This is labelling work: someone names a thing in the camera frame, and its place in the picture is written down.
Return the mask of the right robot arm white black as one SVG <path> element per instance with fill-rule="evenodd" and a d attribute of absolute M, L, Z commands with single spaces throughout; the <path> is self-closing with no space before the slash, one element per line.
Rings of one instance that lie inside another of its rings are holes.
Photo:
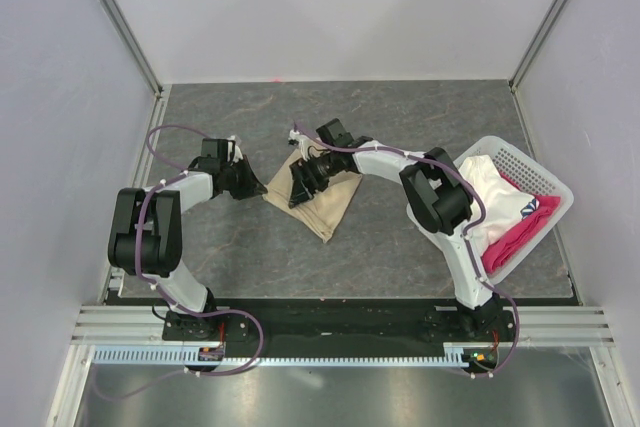
<path fill-rule="evenodd" d="M 406 151 L 371 137 L 355 138 L 338 119 L 311 134 L 295 125 L 288 142 L 301 158 L 290 165 L 288 206 L 299 207 L 325 191 L 339 173 L 376 176 L 400 185 L 409 218 L 440 246 L 453 280 L 457 325 L 464 339 L 516 341 L 520 319 L 512 298 L 489 280 L 471 240 L 486 217 L 479 194 L 447 152 Z"/>

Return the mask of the beige cloth napkin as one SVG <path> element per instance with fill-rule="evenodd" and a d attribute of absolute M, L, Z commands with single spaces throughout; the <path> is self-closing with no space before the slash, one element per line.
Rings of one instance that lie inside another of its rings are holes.
<path fill-rule="evenodd" d="M 360 186 L 362 176 L 352 172 L 339 173 L 329 181 L 326 190 L 315 194 L 310 201 L 290 208 L 288 202 L 293 180 L 289 166 L 301 158 L 297 150 L 291 153 L 266 185 L 267 193 L 263 195 L 263 199 L 303 223 L 323 243 L 327 243 L 343 220 Z"/>

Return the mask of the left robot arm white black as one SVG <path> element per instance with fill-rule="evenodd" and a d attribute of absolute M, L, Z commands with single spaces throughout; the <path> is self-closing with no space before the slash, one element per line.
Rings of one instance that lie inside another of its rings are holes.
<path fill-rule="evenodd" d="M 182 216 L 225 192 L 235 200 L 266 193 L 234 137 L 205 138 L 200 155 L 176 177 L 117 194 L 108 261 L 165 301 L 165 340 L 224 339 L 231 316 L 219 312 L 212 291 L 183 260 Z"/>

